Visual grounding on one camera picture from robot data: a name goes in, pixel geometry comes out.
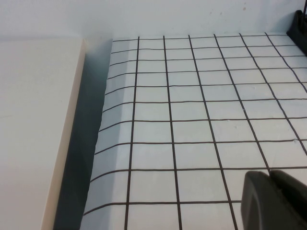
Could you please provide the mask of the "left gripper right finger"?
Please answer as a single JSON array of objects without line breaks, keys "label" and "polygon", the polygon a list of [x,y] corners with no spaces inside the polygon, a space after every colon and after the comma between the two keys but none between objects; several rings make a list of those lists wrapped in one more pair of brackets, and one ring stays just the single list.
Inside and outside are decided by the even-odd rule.
[{"label": "left gripper right finger", "polygon": [[270,171],[270,178],[293,209],[307,221],[307,186],[281,170]]}]

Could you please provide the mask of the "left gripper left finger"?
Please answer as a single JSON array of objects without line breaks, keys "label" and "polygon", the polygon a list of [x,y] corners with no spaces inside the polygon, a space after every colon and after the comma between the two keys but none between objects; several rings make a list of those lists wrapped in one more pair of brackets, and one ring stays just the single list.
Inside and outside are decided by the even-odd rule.
[{"label": "left gripper left finger", "polygon": [[270,174],[248,171],[241,201],[245,230],[305,230],[307,222],[293,209]]}]

